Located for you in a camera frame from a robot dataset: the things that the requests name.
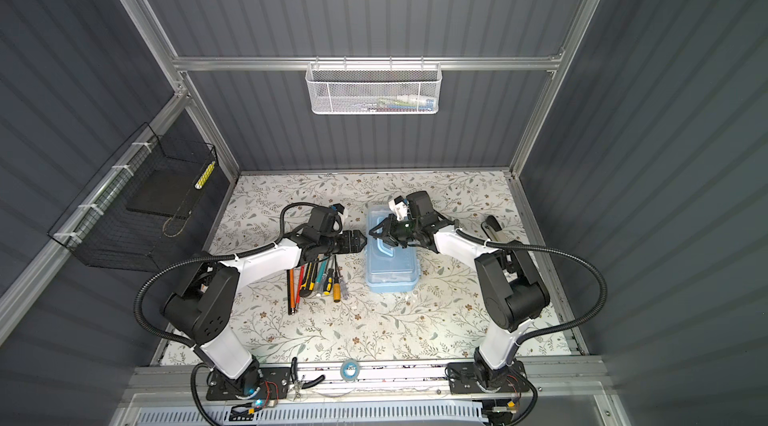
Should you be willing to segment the blue plastic tool box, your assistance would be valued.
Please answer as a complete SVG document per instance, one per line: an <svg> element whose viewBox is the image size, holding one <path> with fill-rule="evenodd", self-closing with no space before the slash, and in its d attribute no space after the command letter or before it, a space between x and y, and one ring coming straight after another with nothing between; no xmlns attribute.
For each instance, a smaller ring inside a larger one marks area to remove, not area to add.
<svg viewBox="0 0 768 426"><path fill-rule="evenodd" d="M391 213L384 204L371 206L367 214L366 232ZM378 294L412 291L421 277L421 266L414 248L378 249L366 245L365 279L369 289Z"/></svg>

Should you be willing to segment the yellow black utility knife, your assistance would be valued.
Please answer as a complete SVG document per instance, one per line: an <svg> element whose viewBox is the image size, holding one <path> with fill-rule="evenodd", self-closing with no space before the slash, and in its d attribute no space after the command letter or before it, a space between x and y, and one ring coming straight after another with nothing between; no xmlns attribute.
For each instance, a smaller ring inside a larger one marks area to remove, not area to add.
<svg viewBox="0 0 768 426"><path fill-rule="evenodd" d="M314 285L316 282L316 277L317 277L318 266L319 266L319 262L313 261L308 263L304 268L302 282L299 287L300 298L309 297L310 294L313 292Z"/></svg>

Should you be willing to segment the red handled hex key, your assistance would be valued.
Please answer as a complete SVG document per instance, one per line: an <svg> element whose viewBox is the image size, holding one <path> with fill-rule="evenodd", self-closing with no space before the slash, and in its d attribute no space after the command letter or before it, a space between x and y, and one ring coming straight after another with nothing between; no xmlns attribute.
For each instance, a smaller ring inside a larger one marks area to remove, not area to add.
<svg viewBox="0 0 768 426"><path fill-rule="evenodd" d="M296 287L294 291L294 311L298 311L298 307L301 299L301 291L304 284L305 266L301 265L297 268L296 272Z"/></svg>

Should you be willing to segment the orange handled hex key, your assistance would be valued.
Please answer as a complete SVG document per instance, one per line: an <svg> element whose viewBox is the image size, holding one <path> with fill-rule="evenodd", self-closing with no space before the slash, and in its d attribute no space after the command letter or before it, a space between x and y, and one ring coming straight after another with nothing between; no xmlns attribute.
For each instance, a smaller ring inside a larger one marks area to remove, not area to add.
<svg viewBox="0 0 768 426"><path fill-rule="evenodd" d="M295 313L295 297L294 297L294 272L295 269L291 268L286 272L286 290L288 297L288 314L293 315Z"/></svg>

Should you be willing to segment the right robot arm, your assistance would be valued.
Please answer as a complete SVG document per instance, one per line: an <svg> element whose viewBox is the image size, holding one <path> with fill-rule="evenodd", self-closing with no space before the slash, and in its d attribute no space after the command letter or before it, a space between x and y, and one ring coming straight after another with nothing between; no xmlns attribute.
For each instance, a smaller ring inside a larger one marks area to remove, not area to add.
<svg viewBox="0 0 768 426"><path fill-rule="evenodd" d="M494 247L490 240L464 232L458 221L434 208L425 191L397 196L389 209L390 214L370 228L370 237L393 248L419 247L447 255L475 271L491 323L475 350L473 371L482 389L497 388L511 369L523 335L550 304L530 255Z"/></svg>

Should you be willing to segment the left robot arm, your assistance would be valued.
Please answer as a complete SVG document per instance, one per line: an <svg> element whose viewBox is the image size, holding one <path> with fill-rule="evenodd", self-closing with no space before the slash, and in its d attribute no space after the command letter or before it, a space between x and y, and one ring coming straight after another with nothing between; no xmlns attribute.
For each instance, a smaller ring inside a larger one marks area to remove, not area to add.
<svg viewBox="0 0 768 426"><path fill-rule="evenodd" d="M294 202L280 212L276 240L182 267L181 285L163 306L162 315L191 341L190 349L205 366L238 390L239 397L260 393L262 376L258 360L229 325L237 294L278 272L363 251L365 234L346 230L343 216L340 204Z"/></svg>

